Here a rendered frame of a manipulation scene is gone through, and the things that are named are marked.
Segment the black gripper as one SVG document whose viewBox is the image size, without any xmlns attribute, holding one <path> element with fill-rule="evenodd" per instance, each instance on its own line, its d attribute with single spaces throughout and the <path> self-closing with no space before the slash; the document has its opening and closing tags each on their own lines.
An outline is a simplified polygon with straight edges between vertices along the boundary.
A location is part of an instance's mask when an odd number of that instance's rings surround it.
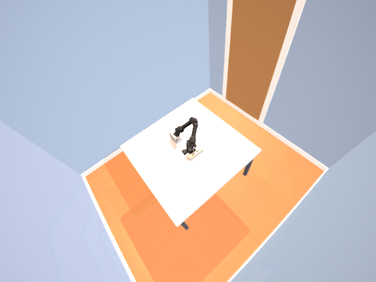
<svg viewBox="0 0 376 282">
<path fill-rule="evenodd" d="M 188 153 L 188 150 L 187 150 L 187 146 L 186 146 L 186 149 L 184 150 L 182 150 L 182 153 L 184 154 L 184 155 L 186 155 L 187 153 Z"/>
</svg>

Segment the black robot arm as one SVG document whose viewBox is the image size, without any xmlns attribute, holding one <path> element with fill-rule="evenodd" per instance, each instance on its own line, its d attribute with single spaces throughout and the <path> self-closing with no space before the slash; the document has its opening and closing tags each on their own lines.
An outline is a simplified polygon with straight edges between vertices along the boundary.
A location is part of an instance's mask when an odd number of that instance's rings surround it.
<svg viewBox="0 0 376 282">
<path fill-rule="evenodd" d="M 187 146 L 188 153 L 192 154 L 196 151 L 196 149 L 193 147 L 195 146 L 195 143 L 196 143 L 196 132 L 197 132 L 197 127 L 198 127 L 197 119 L 195 117 L 191 117 L 189 121 L 186 122 L 184 125 L 175 128 L 174 135 L 178 137 L 180 133 L 184 132 L 184 129 L 187 128 L 191 124 L 193 125 L 192 135 L 190 139 L 187 140 L 186 146 Z"/>
</svg>

